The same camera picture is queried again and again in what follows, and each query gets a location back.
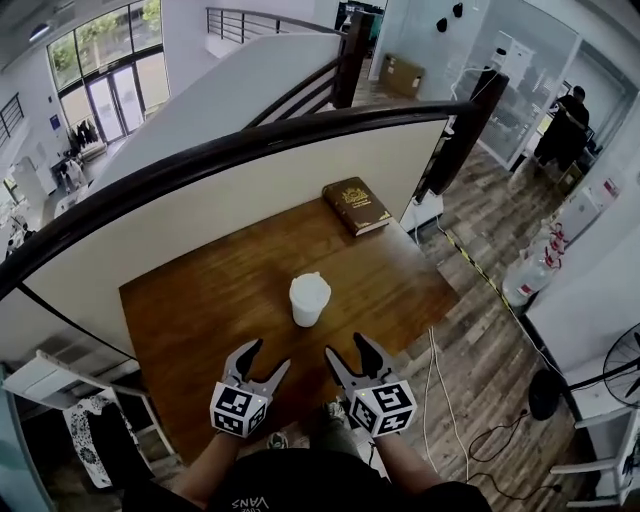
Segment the patterned fabric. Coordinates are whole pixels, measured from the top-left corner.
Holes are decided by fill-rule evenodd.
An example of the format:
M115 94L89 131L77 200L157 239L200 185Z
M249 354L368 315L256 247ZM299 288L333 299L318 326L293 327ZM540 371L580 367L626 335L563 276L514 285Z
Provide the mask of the patterned fabric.
M63 411L64 419L73 441L73 447L89 477L91 477L91 481L98 489L111 487L112 483L93 445L88 417L89 414L100 415L102 409L112 403L118 405L118 398L112 389L105 389L97 395L80 400L75 406ZM120 414L138 452L142 455L138 438L133 432L131 424L122 414L122 411L120 411Z

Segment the yellow tape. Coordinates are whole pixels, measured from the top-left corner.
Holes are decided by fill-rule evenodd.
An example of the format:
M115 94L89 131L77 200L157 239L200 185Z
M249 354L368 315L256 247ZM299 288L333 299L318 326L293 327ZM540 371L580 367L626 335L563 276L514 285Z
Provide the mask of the yellow tape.
M469 263L471 263L471 265L473 265L473 267L476 269L476 271L478 272L478 274L480 274L480 276L482 277L482 279L484 279L487 283L489 283L489 285L491 286L491 288L493 288L493 291L496 292L498 294L498 297L500 297L500 299L502 299L502 302L504 303L504 305L506 306L506 308L509 310L509 312L512 315L515 315L515 313L513 312L513 309L511 309L511 305L509 304L509 301L507 300L507 298L502 294L502 292L500 291L500 289L496 286L496 284L493 282L493 279L491 279L487 273L482 270L482 267L480 265L478 265L473 258L471 258L471 256L469 256L469 253L467 253L467 251L465 251L462 247L460 247L456 241L451 237L451 235L449 235L449 233L447 233L444 229L442 229L440 226L438 226L438 230L440 231L440 233L442 233L444 236L447 237L447 240L449 240L449 243L451 245L453 245L460 254L462 254L462 257L467 260Z

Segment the electric fan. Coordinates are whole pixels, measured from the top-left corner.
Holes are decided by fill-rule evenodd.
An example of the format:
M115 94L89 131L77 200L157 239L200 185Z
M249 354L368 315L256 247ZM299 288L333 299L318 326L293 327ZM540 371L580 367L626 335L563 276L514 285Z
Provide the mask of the electric fan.
M601 381L620 403L626 407L640 408L640 324L629 329L614 343L604 360L601 375L569 386L555 371L537 372L529 386L531 415L537 420L546 420L556 411L563 392L575 391Z

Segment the doorway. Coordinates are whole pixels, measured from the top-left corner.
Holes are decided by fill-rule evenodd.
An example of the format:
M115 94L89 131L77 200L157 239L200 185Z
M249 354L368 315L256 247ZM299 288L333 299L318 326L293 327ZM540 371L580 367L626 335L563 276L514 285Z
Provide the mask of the doorway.
M125 66L88 84L96 124L107 144L131 135L144 121L136 78L133 66Z

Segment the white cup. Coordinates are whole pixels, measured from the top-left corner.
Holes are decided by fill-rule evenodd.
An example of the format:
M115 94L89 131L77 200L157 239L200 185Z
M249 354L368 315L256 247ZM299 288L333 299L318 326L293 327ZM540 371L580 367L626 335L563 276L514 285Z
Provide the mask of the white cup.
M319 272L296 277L289 288L293 321L300 327L311 327L320 318L330 297L331 287Z

